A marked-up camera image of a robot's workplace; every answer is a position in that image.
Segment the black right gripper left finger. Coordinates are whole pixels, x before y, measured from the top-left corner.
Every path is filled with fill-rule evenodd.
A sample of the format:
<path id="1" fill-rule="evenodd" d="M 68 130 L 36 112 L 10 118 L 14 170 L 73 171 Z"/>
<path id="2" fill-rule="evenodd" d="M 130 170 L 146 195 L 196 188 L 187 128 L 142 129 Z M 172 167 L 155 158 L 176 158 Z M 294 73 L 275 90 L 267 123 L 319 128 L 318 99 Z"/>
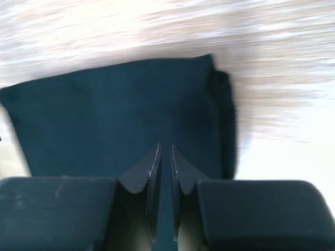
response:
<path id="1" fill-rule="evenodd" d="M 118 177 L 1 180 L 1 250 L 151 250 L 161 187 L 157 144 Z"/>

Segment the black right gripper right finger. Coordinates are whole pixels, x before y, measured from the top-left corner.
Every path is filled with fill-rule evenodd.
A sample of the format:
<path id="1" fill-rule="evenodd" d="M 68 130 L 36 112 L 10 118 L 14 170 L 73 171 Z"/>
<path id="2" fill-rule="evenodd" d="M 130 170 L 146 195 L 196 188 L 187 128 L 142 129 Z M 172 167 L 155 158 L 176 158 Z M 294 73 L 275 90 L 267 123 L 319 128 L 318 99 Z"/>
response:
<path id="1" fill-rule="evenodd" d="M 178 146 L 170 161 L 179 250 L 334 250 L 334 218 L 313 184 L 211 179 Z"/>

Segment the black t shirt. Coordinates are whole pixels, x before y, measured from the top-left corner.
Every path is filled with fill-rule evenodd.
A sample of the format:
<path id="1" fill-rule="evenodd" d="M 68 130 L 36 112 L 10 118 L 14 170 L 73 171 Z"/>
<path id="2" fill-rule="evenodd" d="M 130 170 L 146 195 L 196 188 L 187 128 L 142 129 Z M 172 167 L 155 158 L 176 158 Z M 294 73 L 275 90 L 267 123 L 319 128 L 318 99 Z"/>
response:
<path id="1" fill-rule="evenodd" d="M 157 239 L 173 237 L 171 152 L 211 179 L 233 180 L 236 110 L 212 57 L 148 59 L 1 89 L 30 177 L 118 177 L 161 145 Z"/>

